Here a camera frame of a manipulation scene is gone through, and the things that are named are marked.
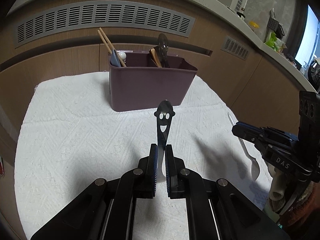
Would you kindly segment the gloved operator hand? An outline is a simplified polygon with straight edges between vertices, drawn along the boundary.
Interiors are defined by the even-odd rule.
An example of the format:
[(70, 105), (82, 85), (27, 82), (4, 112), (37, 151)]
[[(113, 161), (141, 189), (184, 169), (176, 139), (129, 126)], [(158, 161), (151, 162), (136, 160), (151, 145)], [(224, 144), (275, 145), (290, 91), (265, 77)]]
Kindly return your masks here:
[(267, 166), (272, 177), (265, 205), (267, 215), (287, 233), (319, 229), (319, 183), (302, 184), (278, 168)]

